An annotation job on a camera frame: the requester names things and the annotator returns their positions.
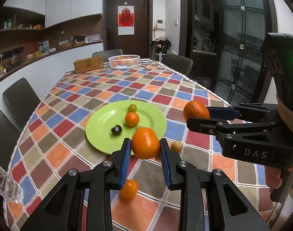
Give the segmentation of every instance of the dining chair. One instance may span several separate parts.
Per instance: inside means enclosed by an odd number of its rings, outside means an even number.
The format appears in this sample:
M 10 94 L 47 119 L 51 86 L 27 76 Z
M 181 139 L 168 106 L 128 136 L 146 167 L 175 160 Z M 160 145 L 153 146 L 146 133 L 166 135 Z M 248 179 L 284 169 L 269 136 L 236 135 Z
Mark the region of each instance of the dining chair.
M 26 78 L 21 78 L 7 88 L 3 98 L 21 130 L 41 102 Z
M 20 131 L 0 110 L 0 166 L 7 171 Z M 0 230 L 9 230 L 3 216 L 3 197 L 0 195 Z
M 170 53 L 165 54 L 162 57 L 161 62 L 169 68 L 186 76 L 189 75 L 189 72 L 192 68 L 192 64 L 194 63 L 192 60 L 186 57 Z
M 0 110 L 0 166 L 4 170 L 8 169 L 8 164 L 20 133 Z
M 121 49 L 111 49 L 106 51 L 100 51 L 93 53 L 92 57 L 94 56 L 102 56 L 104 59 L 104 62 L 108 62 L 108 58 L 112 56 L 122 55 L 123 51 Z

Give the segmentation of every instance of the kettle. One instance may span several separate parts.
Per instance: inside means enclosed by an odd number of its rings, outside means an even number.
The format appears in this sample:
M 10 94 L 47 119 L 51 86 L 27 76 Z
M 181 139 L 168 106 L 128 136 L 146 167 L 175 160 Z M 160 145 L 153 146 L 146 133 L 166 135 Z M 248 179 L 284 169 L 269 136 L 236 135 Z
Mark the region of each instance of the kettle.
M 21 56 L 20 54 L 14 54 L 12 55 L 12 65 L 19 65 L 21 63 Z

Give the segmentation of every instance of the bottle on counter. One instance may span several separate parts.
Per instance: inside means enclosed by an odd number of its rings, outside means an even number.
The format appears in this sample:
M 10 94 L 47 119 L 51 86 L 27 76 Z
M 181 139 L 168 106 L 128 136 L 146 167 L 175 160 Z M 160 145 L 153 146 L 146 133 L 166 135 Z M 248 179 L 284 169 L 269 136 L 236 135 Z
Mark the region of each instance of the bottle on counter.
M 3 23 L 3 29 L 6 29 L 7 26 L 8 26 L 8 23 L 7 23 L 7 21 L 5 21 L 5 22 Z
M 0 195 L 5 199 L 22 203 L 24 191 L 21 186 L 0 166 Z
M 4 72 L 3 72 L 3 66 L 0 65 L 0 76 L 3 76 Z
M 7 29 L 11 29 L 11 28 L 12 28 L 12 19 L 8 19 Z

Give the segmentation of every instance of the wooden door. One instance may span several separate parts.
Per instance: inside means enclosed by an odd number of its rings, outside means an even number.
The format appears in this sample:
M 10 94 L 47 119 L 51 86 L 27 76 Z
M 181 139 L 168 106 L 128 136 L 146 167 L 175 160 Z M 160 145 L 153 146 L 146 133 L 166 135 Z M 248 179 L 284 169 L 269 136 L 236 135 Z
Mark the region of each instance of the wooden door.
M 134 6 L 134 35 L 118 35 L 118 6 Z M 107 49 L 122 49 L 124 54 L 149 57 L 147 0 L 106 0 Z

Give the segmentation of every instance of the dining table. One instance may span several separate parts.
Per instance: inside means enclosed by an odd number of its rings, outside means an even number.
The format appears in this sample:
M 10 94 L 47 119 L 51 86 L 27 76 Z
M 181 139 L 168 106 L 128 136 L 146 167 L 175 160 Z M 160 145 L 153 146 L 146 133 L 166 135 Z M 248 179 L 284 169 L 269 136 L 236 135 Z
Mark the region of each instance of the dining table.
M 270 199 L 264 166 L 224 157 L 215 136 L 191 132 L 186 127 L 183 108 L 187 102 L 198 100 L 218 107 L 229 104 L 164 64 L 142 59 L 138 66 L 128 69 L 105 65 L 79 74 L 68 72 L 41 101 L 20 135 L 8 168 L 24 191 L 21 204 L 4 200 L 4 218 L 12 230 L 23 226 L 67 171 L 86 171 L 109 159 L 88 142 L 86 124 L 96 110 L 121 100 L 156 106 L 166 118 L 164 138 L 169 145 L 174 141 L 183 143 L 182 160 L 201 170 L 223 170 L 269 225 L 278 218 L 281 205 Z M 235 119 L 230 123 L 246 122 Z M 127 200 L 119 191 L 110 191 L 113 230 L 178 230 L 181 193 L 167 189 L 161 161 L 157 157 L 140 160 L 131 156 L 127 178 L 138 183 L 138 192 Z M 205 192 L 203 200 L 208 230 Z M 82 230 L 86 229 L 87 205 L 88 189 Z

